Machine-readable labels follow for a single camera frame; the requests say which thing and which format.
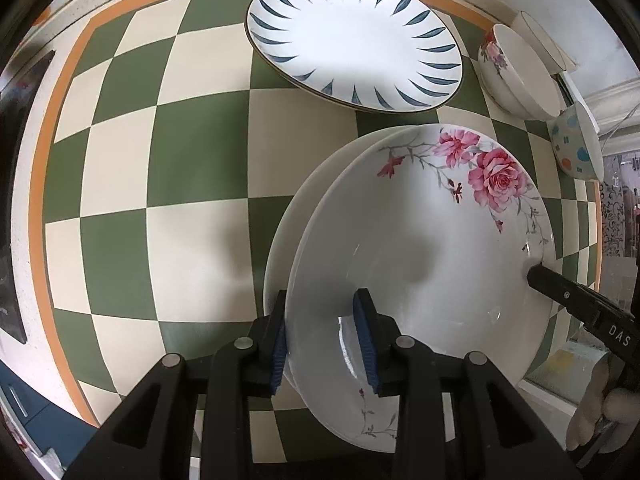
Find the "blue leaf pattern plate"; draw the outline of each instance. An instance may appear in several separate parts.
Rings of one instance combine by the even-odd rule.
[[[420,0],[252,0],[245,27],[291,82],[353,108],[429,110],[462,80],[456,40]]]

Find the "white plate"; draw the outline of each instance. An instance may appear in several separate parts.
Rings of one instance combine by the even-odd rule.
[[[442,124],[381,140],[334,181],[296,252],[286,328],[300,395],[344,440],[394,450],[398,400],[367,384],[351,306],[359,287],[402,333],[454,356],[481,350],[516,383],[552,306],[527,285],[540,261],[555,263],[545,206],[494,140]]]
[[[456,40],[420,0],[252,0],[245,25],[289,80],[354,108],[428,110],[462,79]]]
[[[265,315],[271,313],[278,292],[287,288],[293,258],[296,256],[302,233],[329,186],[351,164],[353,159],[369,146],[406,128],[407,126],[392,126],[352,140],[329,156],[302,183],[284,211],[269,249],[262,290]],[[295,381],[290,373],[288,362],[285,363],[284,375],[295,388]]]

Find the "bowl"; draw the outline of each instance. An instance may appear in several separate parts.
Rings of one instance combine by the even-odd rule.
[[[369,146],[404,129],[406,126],[392,126],[352,140],[329,156],[302,183],[284,211],[269,249],[262,288],[262,304],[266,316],[271,313],[278,292],[287,288],[300,238],[326,190],[353,159]],[[288,362],[285,364],[284,375],[295,388]]]
[[[551,125],[551,143],[560,168],[578,180],[602,180],[604,161],[587,108],[569,106]]]
[[[478,61],[489,94],[507,111],[524,120],[558,117],[560,101],[553,79],[538,54],[514,30],[494,25],[484,37]]]
[[[287,285],[289,365],[314,416],[342,439],[392,452],[398,399],[367,383],[352,298],[433,350],[484,352],[516,383],[541,349],[552,301],[526,273],[556,262],[545,205],[493,139],[413,126],[358,156],[322,197]]]
[[[521,35],[536,51],[550,74],[557,74],[566,70],[566,63],[556,42],[530,14],[521,10],[511,22],[511,28]]]

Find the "screw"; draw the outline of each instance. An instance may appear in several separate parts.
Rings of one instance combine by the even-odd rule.
[[[239,337],[234,341],[234,346],[238,350],[247,350],[254,345],[254,340],[250,337]]]
[[[178,354],[167,354],[162,358],[162,366],[165,368],[172,368],[180,362],[180,356]]]
[[[482,352],[471,352],[469,360],[475,365],[482,366],[486,362],[486,355]]]
[[[396,344],[400,348],[411,348],[415,345],[415,339],[408,335],[401,335],[396,338]]]

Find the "checkered pattern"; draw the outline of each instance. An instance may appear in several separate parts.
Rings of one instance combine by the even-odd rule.
[[[58,336],[99,422],[165,353],[203,356],[246,334],[292,195],[335,150],[387,126],[455,123],[498,140],[544,197],[564,275],[594,281],[594,188],[558,171],[545,123],[481,88],[480,28],[438,12],[465,54],[445,106],[370,114],[293,87],[255,55],[249,1],[165,0],[115,18],[68,88],[46,174],[47,268]],[[556,312],[534,366],[578,326]],[[251,408],[256,462],[350,450],[288,384]],[[201,428],[199,411],[195,456]]]

